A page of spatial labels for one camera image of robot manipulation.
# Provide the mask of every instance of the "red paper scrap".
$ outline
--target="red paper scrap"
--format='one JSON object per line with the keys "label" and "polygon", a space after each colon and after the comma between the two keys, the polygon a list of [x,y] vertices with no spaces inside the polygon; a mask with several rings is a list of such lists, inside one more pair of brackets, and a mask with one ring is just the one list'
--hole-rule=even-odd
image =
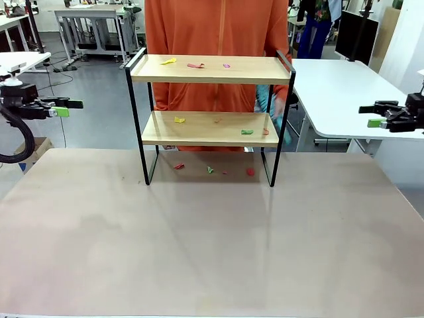
{"label": "red paper scrap", "polygon": [[175,169],[175,170],[179,170],[179,169],[182,169],[182,168],[184,168],[184,164],[177,164],[177,165],[174,167],[174,169]]}
{"label": "red paper scrap", "polygon": [[254,176],[254,169],[253,168],[247,168],[246,173],[248,176]]}
{"label": "red paper scrap", "polygon": [[187,64],[187,66],[189,67],[189,68],[203,68],[204,66],[205,66],[205,64],[203,64],[203,63],[200,63],[200,64]]}

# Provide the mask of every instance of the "green paper scrap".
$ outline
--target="green paper scrap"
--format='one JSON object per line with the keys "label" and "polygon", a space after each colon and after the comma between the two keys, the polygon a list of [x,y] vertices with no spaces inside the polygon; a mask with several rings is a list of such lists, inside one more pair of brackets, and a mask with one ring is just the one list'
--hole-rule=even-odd
{"label": "green paper scrap", "polygon": [[252,134],[253,133],[253,129],[242,129],[241,130],[241,134]]}
{"label": "green paper scrap", "polygon": [[386,121],[386,118],[369,119],[366,126],[368,128],[378,128],[380,127],[380,123],[383,123],[384,121]]}
{"label": "green paper scrap", "polygon": [[66,107],[52,107],[58,113],[58,117],[69,117],[69,109]]}

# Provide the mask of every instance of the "black metal frame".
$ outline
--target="black metal frame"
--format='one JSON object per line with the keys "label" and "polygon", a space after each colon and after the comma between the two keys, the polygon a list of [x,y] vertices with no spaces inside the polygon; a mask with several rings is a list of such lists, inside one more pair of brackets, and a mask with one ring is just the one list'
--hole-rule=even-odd
{"label": "black metal frame", "polygon": [[[146,185],[150,185],[150,183],[152,181],[154,169],[155,169],[156,163],[158,161],[159,146],[158,145],[155,146],[156,155],[153,159],[153,163],[150,166],[149,171],[147,171],[146,157],[144,155],[144,148],[143,148],[143,140],[141,138],[140,121],[138,120],[137,105],[136,105],[135,95],[134,95],[133,80],[131,79],[131,71],[137,65],[138,61],[140,61],[141,58],[146,54],[147,54],[146,48],[142,48],[140,51],[138,51],[138,53],[134,56],[134,58],[132,58],[131,61],[129,61],[126,64],[125,75],[127,77],[127,84],[128,84],[128,90],[129,90],[129,94],[130,94],[131,107],[132,107],[132,115],[134,117],[134,125],[135,125],[135,131],[136,131],[136,134],[137,134],[138,149],[140,150],[140,157],[141,157],[141,164],[142,164],[143,173],[144,173],[144,180],[146,182]],[[290,81],[289,81],[289,85],[288,85],[288,94],[287,94],[287,99],[286,99],[286,106],[284,107],[283,121],[282,121],[279,139],[278,139],[277,153],[276,153],[276,159],[275,159],[275,162],[274,162],[274,168],[272,170],[272,175],[270,174],[270,170],[269,170],[268,164],[266,162],[266,156],[265,156],[264,148],[262,147],[260,149],[262,161],[264,163],[264,168],[265,168],[265,172],[266,172],[266,177],[268,178],[268,182],[269,182],[271,187],[274,187],[274,185],[276,183],[278,162],[280,161],[280,154],[281,154],[281,149],[282,149],[283,140],[284,140],[284,131],[286,129],[286,124],[287,124],[287,115],[288,115],[289,108],[290,108],[290,96],[293,93],[294,80],[295,80],[295,76],[296,76],[295,69],[293,68],[293,66],[289,62],[289,60],[281,53],[281,51],[277,51],[276,57],[281,58],[281,60],[284,62],[284,64],[289,68],[291,74],[290,74]],[[154,110],[153,93],[152,93],[152,84],[150,82],[147,83],[147,90],[148,90],[148,99],[149,99],[149,103],[150,103],[150,110],[153,111]],[[271,100],[272,100],[273,92],[274,92],[274,86],[270,85],[270,91],[269,91],[269,96],[268,96],[268,105],[267,105],[267,108],[266,108],[267,113],[270,113],[270,110],[271,110]]]}

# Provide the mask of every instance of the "computer monitor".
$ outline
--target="computer monitor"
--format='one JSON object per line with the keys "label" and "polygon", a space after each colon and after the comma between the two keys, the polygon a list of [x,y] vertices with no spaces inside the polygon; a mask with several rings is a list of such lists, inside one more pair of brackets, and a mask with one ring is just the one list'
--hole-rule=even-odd
{"label": "computer monitor", "polygon": [[[358,38],[362,19],[360,15],[355,15],[347,11],[342,12],[339,35],[336,43],[337,53],[347,58],[352,58],[353,47]],[[364,32],[362,33],[358,50],[356,51],[355,60],[361,61],[366,65],[370,63],[372,49],[377,36],[377,29],[377,21],[366,19]]]}

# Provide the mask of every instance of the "wooden shelf board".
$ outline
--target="wooden shelf board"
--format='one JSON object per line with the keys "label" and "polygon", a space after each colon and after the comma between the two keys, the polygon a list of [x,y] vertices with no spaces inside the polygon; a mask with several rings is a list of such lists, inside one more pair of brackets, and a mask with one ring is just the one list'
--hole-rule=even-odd
{"label": "wooden shelf board", "polygon": [[[184,118],[185,122],[175,123],[175,117]],[[264,128],[268,129],[269,135],[263,135]],[[254,132],[252,135],[241,135],[242,129],[252,129]],[[277,132],[267,113],[153,111],[142,139],[146,145],[272,148],[278,145]]]}
{"label": "wooden shelf board", "polygon": [[[176,58],[177,62],[162,65]],[[204,63],[201,69],[187,64]],[[147,54],[131,72],[133,81],[164,83],[239,83],[285,85],[290,74],[277,58],[254,56],[190,56]]]}

